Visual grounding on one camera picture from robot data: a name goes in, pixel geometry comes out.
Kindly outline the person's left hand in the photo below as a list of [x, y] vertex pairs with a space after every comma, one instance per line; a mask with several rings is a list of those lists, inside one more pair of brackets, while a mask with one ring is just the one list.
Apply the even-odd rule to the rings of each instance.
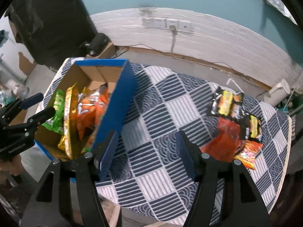
[[23, 171], [20, 154], [8, 161], [1, 161], [1, 172], [8, 172], [10, 175], [18, 176]]

